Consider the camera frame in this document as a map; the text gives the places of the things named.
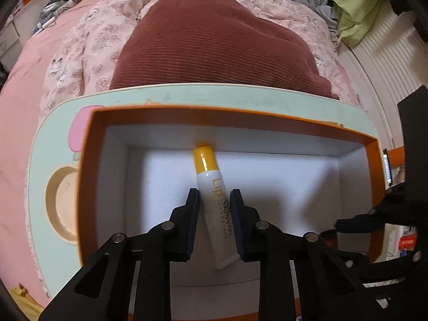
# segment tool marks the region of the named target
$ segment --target silver bolt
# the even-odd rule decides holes
[[[269,223],[267,223],[266,221],[258,221],[258,222],[255,224],[255,226],[256,226],[258,229],[265,230],[265,229],[268,229],[268,228],[269,228]]]
[[[113,234],[111,237],[111,240],[113,240],[115,243],[120,243],[123,241],[123,239],[125,239],[125,236],[122,233]]]
[[[413,262],[417,262],[422,257],[422,252],[418,251],[413,255]]]
[[[310,241],[311,243],[314,243],[318,240],[318,235],[316,235],[316,233],[313,233],[310,231],[309,233],[305,234],[305,239],[307,241]]]
[[[173,229],[175,226],[174,222],[172,221],[165,221],[162,223],[162,229],[165,229],[166,231]]]

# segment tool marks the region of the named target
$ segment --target flower pattern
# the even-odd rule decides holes
[[[320,75],[331,82],[332,92],[344,102],[359,105],[350,79],[335,53],[328,27],[320,16],[293,1],[236,1],[257,17],[298,34],[313,54]],[[121,49],[138,20],[142,20],[156,2],[102,0],[78,21],[66,34],[46,71],[39,123],[56,105],[67,99],[108,90]],[[58,68],[56,72],[52,71],[53,64],[56,64],[55,71]]]

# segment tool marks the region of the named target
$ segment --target white tube on bed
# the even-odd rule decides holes
[[[222,269],[239,257],[236,252],[227,191],[210,146],[193,150],[193,158],[205,222],[214,252],[215,267]]]

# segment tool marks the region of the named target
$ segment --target red corduroy cushion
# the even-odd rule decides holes
[[[298,35],[235,0],[158,0],[123,47],[110,88],[182,82],[265,85],[337,98]]]

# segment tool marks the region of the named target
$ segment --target beige cup holder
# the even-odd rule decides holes
[[[46,214],[55,232],[67,243],[76,245],[76,186],[78,168],[67,164],[56,170],[48,181],[45,193]]]

